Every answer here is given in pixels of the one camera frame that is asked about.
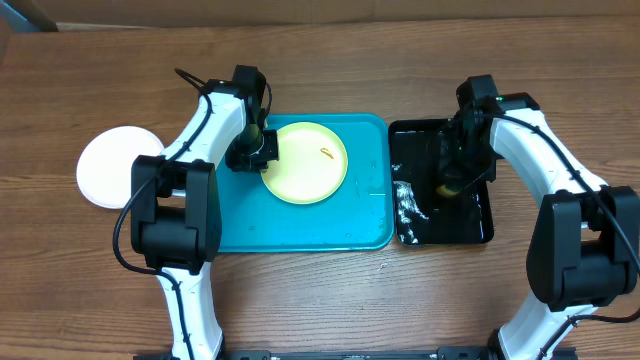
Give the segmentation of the green and yellow sponge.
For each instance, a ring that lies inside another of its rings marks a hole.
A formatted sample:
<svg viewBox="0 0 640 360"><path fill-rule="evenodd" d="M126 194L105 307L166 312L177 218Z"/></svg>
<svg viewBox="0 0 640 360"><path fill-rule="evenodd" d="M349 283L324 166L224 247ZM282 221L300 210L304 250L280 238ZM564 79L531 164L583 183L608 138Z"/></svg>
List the green and yellow sponge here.
<svg viewBox="0 0 640 360"><path fill-rule="evenodd" d="M464 187L454 184L442 184L436 188L436 193L442 197L452 198L459 195Z"/></svg>

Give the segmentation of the yellow-green round plate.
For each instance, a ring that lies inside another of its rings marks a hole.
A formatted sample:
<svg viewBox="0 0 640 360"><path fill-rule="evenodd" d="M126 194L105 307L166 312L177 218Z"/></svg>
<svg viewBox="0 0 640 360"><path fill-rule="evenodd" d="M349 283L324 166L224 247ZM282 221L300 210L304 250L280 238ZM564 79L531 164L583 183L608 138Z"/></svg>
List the yellow-green round plate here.
<svg viewBox="0 0 640 360"><path fill-rule="evenodd" d="M326 126L296 122L277 130L279 158L261 174L277 198L307 205L330 197L343 183L348 154L340 137Z"/></svg>

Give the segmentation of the pinkish white round plate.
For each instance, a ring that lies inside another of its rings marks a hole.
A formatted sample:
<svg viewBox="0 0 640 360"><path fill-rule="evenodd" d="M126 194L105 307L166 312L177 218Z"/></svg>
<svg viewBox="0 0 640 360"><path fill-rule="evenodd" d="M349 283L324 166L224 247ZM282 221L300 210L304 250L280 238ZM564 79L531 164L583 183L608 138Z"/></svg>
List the pinkish white round plate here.
<svg viewBox="0 0 640 360"><path fill-rule="evenodd" d="M156 156L164 149L152 132L121 126L95 137L81 153L76 182L94 205L122 209L131 196L131 167L139 155Z"/></svg>

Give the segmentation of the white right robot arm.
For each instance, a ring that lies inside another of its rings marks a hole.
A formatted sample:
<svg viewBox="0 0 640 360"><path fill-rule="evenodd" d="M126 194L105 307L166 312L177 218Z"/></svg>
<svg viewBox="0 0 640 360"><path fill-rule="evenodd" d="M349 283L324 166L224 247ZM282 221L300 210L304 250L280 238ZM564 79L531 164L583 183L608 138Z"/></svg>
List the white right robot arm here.
<svg viewBox="0 0 640 360"><path fill-rule="evenodd" d="M639 197L611 187L583 166L526 93L460 95L440 134L438 194L453 197L492 179L506 160L535 198L539 213L526 272L531 288L516 315L493 335L499 359L550 359L579 323L624 324L598 314L631 293L639 277Z"/></svg>

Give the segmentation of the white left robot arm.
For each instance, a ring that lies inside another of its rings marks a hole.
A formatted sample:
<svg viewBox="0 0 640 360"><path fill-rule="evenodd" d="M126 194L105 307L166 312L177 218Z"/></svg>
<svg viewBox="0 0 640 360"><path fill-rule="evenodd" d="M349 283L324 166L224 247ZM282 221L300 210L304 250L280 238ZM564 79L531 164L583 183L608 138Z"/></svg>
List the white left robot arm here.
<svg viewBox="0 0 640 360"><path fill-rule="evenodd" d="M222 235L216 168L259 173L278 157L275 131L266 127L271 88L249 69L229 81L183 78L198 92L198 108L179 137L156 156L132 165L131 197L113 231L114 251L129 220L131 246L162 287L173 340L171 359L221 359L224 335L217 322L211 267Z"/></svg>

